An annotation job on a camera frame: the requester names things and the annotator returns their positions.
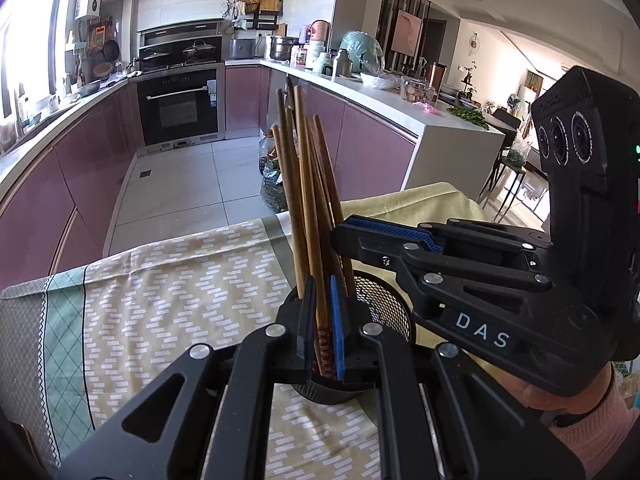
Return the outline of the right hand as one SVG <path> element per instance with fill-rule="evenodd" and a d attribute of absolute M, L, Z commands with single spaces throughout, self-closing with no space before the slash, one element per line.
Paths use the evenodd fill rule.
<path fill-rule="evenodd" d="M 507 372 L 500 373 L 499 382 L 526 408 L 560 415 L 583 415 L 594 410 L 608 395 L 612 376 L 612 365 L 606 364 L 593 382 L 576 396 L 556 396 Z"/>

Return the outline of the pink sleeve forearm right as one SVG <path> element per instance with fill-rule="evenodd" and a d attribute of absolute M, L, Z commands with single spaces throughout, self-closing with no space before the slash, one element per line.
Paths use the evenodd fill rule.
<path fill-rule="evenodd" d="M 580 460 L 587 479 L 639 478 L 639 410 L 616 383 L 589 413 L 558 416 L 550 431 Z"/>

